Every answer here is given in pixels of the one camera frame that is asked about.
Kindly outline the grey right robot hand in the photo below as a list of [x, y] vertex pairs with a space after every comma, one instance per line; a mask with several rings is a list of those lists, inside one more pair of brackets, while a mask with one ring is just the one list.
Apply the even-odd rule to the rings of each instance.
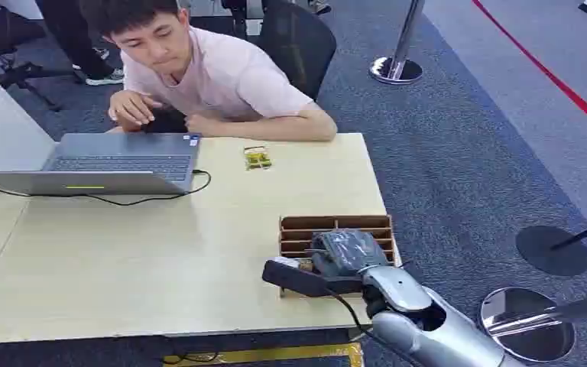
[[388, 264], [372, 234], [357, 229], [315, 233], [309, 251], [314, 268], [330, 277], [354, 276], [365, 268]]

